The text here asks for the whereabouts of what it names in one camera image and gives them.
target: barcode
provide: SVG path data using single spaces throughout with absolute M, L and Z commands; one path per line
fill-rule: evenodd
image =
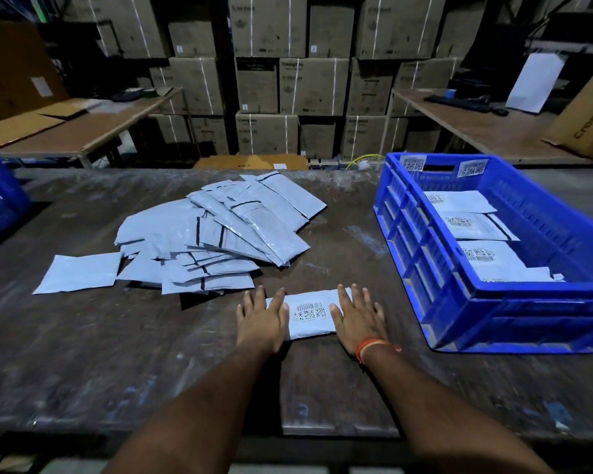
M 400 158 L 400 161 L 407 171 L 423 171 L 426 156 L 404 156 Z
M 446 216 L 446 222 L 453 226 L 472 227 L 474 223 L 470 218 L 461 218 L 459 216 Z
M 485 248 L 464 248 L 464 253 L 470 261 L 494 261 L 494 253 Z
M 426 195 L 426 196 L 427 196 L 428 200 L 431 203 L 433 203 L 434 205 L 444 202 L 444 199 L 439 195 Z
M 486 170 L 487 164 L 488 160 L 464 161 L 459 165 L 457 177 L 483 174 L 483 172 Z
M 296 307 L 295 321 L 312 321 L 326 316 L 323 303 L 306 303 Z

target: pile of white packages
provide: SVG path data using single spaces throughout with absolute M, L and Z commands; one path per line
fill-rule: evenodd
M 185 199 L 128 216 L 119 253 L 56 256 L 33 294 L 112 286 L 160 286 L 162 294 L 254 287 L 258 262 L 289 266 L 308 250 L 296 233 L 325 203 L 277 171 L 204 186 Z M 118 274 L 122 257 L 132 261 Z
M 527 267 L 507 241 L 518 241 L 479 191 L 425 191 L 482 281 L 562 281 L 549 267 Z

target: brown tabletop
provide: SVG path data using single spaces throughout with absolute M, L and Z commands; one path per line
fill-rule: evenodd
M 182 88 L 172 88 L 157 98 L 142 98 L 119 113 L 87 113 L 0 149 L 0 156 L 17 158 L 79 157 L 89 164 L 87 154 L 118 136 L 144 118 Z
M 510 110 L 506 117 L 429 103 L 431 90 L 393 90 L 404 101 L 472 145 L 481 153 L 498 155 L 513 164 L 593 164 L 542 141 L 555 115 Z
M 242 294 L 161 296 L 125 281 L 74 293 L 31 292 L 55 254 L 113 251 L 127 215 L 242 172 L 22 173 L 34 179 L 27 184 L 32 198 L 50 205 L 0 245 L 0 429 L 133 430 L 229 353 Z M 431 351 L 372 210 L 378 173 L 285 175 L 328 207 L 300 232 L 311 248 L 290 268 L 264 267 L 255 284 L 269 292 L 285 286 L 289 293 L 339 282 L 369 286 L 404 355 L 474 406 L 529 439 L 593 440 L 593 355 Z M 268 429 L 276 420 L 284 434 L 398 435 L 369 376 L 333 335 L 287 345 L 285 359 L 270 366 L 262 385 L 253 397 L 261 406 L 253 422 Z

